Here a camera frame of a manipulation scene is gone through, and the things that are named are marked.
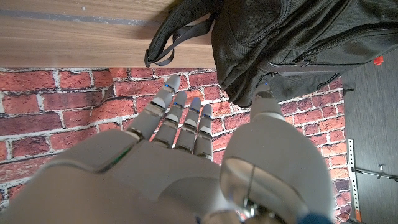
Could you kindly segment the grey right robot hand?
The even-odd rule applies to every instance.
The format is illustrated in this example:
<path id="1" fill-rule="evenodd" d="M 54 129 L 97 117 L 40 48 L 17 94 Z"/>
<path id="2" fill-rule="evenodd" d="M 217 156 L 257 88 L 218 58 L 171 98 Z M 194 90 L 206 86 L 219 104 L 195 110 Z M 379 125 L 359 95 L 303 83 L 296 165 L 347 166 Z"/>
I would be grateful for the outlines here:
<path id="1" fill-rule="evenodd" d="M 210 105 L 171 76 L 125 131 L 108 130 L 48 161 L 2 223 L 331 223 L 333 188 L 313 143 L 286 122 L 267 83 L 221 164 Z"/>

